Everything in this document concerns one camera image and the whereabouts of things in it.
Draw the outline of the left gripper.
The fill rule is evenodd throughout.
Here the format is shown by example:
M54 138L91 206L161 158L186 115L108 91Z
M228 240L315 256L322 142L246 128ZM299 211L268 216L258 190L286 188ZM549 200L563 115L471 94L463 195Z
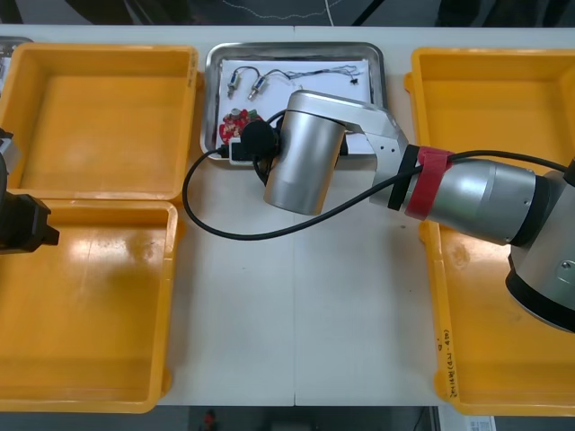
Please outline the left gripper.
M1 253L31 253L57 246L59 231L49 225L50 209L31 195L5 192L1 197Z

